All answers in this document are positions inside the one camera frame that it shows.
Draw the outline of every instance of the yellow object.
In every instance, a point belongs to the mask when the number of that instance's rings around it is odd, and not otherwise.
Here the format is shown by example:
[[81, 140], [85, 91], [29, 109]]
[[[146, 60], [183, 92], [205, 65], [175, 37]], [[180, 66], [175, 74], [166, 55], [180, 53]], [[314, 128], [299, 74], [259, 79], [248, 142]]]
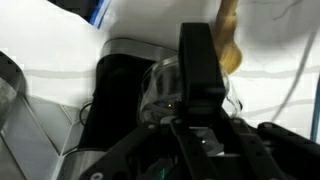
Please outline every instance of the yellow object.
[[228, 74], [233, 73], [241, 64], [242, 54], [234, 42], [237, 26], [236, 7], [238, 0], [222, 0], [213, 28], [214, 47], [220, 64]]

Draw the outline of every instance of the transparent container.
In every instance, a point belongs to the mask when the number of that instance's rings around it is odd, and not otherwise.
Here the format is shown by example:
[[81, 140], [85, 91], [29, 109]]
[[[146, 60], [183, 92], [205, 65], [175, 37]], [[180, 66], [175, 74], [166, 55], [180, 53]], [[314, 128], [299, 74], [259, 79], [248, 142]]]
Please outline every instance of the transparent container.
[[[222, 66], [221, 74], [226, 88], [223, 108], [229, 116], [239, 116], [241, 109], [238, 98]], [[174, 102], [181, 101], [181, 87], [177, 56], [151, 66], [146, 71], [142, 82], [140, 123], [162, 124], [167, 122], [166, 117], [174, 115]]]

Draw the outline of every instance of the white surface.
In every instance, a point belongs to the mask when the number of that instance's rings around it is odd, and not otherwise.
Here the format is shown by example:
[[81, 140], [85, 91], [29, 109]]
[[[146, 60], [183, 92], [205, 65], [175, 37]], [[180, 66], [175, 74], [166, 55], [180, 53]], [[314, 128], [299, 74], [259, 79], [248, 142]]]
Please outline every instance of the white surface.
[[[107, 39], [176, 49], [180, 23], [213, 22], [218, 4], [114, 0], [96, 30], [45, 0], [2, 0], [0, 49], [24, 69], [28, 94], [79, 107], [93, 92], [93, 70]], [[277, 119], [309, 136], [320, 71], [319, 7], [318, 0], [240, 0], [236, 41], [243, 64], [231, 78], [250, 124]]]

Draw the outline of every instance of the cable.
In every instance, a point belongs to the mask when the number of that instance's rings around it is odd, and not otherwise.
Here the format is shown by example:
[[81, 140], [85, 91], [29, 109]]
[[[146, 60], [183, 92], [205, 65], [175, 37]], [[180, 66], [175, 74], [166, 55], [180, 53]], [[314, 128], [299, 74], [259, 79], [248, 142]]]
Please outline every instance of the cable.
[[319, 76], [318, 86], [317, 86], [317, 90], [316, 90], [316, 100], [314, 103], [311, 135], [310, 135], [310, 140], [313, 142], [317, 141], [319, 119], [320, 119], [320, 76]]
[[81, 123], [83, 126], [85, 126], [85, 123], [83, 122], [84, 119], [82, 119], [82, 113], [83, 113], [83, 111], [84, 111], [88, 106], [91, 106], [91, 105], [92, 105], [92, 103], [88, 103], [88, 104], [84, 105], [84, 106], [82, 107], [82, 109], [80, 110], [79, 120], [80, 120], [80, 123]]

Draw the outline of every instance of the black wire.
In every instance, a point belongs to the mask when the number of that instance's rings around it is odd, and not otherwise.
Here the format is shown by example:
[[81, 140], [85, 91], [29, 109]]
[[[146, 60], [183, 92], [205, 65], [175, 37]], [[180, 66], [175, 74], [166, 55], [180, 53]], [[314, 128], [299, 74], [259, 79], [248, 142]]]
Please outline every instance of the black wire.
[[80, 123], [81, 123], [83, 126], [85, 126], [85, 123], [83, 122], [83, 119], [82, 119], [82, 113], [83, 113], [83, 111], [84, 111], [88, 106], [91, 106], [91, 104], [92, 104], [92, 103], [88, 103], [88, 104], [84, 105], [84, 106], [82, 107], [82, 109], [80, 110], [79, 120], [80, 120]]

